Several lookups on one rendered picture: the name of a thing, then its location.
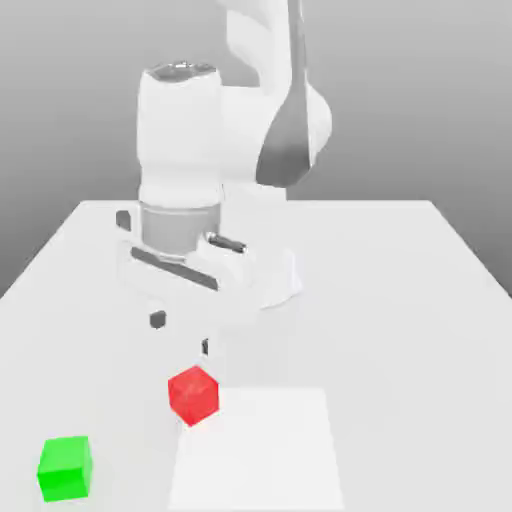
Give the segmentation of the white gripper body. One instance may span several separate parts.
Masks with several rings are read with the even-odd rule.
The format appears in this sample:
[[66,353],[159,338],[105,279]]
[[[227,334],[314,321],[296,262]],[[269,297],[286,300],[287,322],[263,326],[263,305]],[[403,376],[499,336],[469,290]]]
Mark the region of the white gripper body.
[[119,282],[146,303],[214,325],[239,325],[254,319],[254,277],[247,256],[199,242],[182,261],[166,261],[122,240],[116,245]]

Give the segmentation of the small red cube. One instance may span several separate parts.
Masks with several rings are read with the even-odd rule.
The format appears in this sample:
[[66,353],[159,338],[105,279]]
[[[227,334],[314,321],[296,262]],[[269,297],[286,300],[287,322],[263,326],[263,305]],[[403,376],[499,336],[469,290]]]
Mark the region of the small red cube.
[[219,384],[200,366],[168,380],[170,408],[192,427],[219,410]]

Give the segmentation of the small green cube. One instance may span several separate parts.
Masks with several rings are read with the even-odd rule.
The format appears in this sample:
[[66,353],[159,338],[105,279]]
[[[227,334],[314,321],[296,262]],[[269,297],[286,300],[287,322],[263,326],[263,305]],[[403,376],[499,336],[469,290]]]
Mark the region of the small green cube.
[[93,460],[87,436],[47,439],[37,469],[45,502],[85,498],[89,495]]

